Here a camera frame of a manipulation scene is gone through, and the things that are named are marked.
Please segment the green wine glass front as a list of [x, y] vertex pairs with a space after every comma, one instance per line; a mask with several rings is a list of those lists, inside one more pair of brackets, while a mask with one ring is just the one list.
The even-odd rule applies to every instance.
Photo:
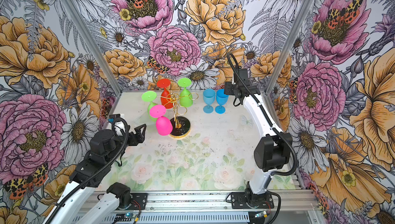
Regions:
[[147, 114], [150, 118], [151, 121], [155, 122], [157, 120], [157, 118], [154, 118], [150, 115], [150, 110], [157, 105], [157, 103], [154, 102], [154, 100], [157, 97], [157, 93], [155, 91], [152, 90], [148, 90], [145, 93], [142, 94], [142, 100], [144, 102], [148, 102], [149, 105], [147, 107]]

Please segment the pink wine glass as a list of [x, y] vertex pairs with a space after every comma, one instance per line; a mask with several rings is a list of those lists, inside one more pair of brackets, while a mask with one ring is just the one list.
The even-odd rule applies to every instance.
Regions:
[[167, 136], [173, 130], [171, 121], [165, 117], [166, 111], [163, 105], [156, 105], [150, 109], [150, 116], [156, 118], [155, 126], [161, 136]]

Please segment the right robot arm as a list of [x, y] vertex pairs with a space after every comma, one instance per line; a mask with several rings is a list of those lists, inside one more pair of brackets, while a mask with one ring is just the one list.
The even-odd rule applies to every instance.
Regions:
[[267, 112], [260, 91], [250, 86], [246, 69], [234, 70], [231, 82], [225, 83], [225, 94], [235, 96], [250, 113], [261, 136], [255, 150], [254, 159], [258, 171], [246, 184], [245, 191], [230, 193], [233, 209], [268, 209], [273, 208], [272, 194], [268, 186], [275, 175], [288, 176], [295, 171], [280, 170], [289, 163], [292, 156], [291, 136], [277, 126]]

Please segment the light blue wine glass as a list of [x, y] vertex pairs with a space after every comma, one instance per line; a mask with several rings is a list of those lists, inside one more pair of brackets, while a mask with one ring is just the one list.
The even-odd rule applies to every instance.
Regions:
[[210, 114], [214, 111], [212, 104], [216, 99], [216, 91], [213, 89], [206, 89], [203, 91], [203, 101], [206, 104], [203, 107], [203, 112], [206, 114]]

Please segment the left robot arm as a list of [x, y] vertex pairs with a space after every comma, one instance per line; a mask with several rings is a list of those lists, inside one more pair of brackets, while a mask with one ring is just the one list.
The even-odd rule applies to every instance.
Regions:
[[[127, 147], [144, 142], [146, 124], [129, 131], [129, 126], [118, 121], [111, 129], [97, 132], [90, 141], [91, 149], [77, 164], [66, 184], [58, 202], [45, 219], [46, 224], [70, 224], [77, 216], [88, 198], [96, 191], [104, 177], [111, 171], [112, 164], [120, 159]], [[131, 189], [116, 182], [112, 184], [100, 200], [79, 220], [79, 224], [99, 224], [117, 209], [133, 208], [141, 211], [145, 208], [143, 198], [134, 198]]]

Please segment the green wine glass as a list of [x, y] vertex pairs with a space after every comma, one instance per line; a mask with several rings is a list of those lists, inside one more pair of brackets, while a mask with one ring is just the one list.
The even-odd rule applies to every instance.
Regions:
[[193, 105], [193, 99], [191, 92], [187, 89], [192, 84], [192, 81], [189, 78], [181, 78], [178, 80], [179, 87], [182, 87], [183, 90], [180, 92], [180, 106], [188, 108]]
[[154, 100], [157, 97], [157, 93], [155, 91], [152, 90], [148, 90], [145, 93], [142, 94], [142, 100], [144, 102], [148, 102], [149, 105], [147, 107], [147, 114], [150, 118], [151, 121], [155, 122], [157, 120], [157, 118], [154, 118], [150, 115], [150, 110], [157, 105], [157, 103], [154, 102]]

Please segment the green wine glass back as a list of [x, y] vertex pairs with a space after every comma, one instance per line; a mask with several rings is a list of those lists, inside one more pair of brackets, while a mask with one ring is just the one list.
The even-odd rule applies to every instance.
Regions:
[[189, 78], [181, 78], [178, 80], [179, 87], [182, 87], [183, 90], [180, 92], [180, 106], [188, 108], [193, 105], [193, 99], [191, 92], [187, 89], [192, 84], [192, 81]]

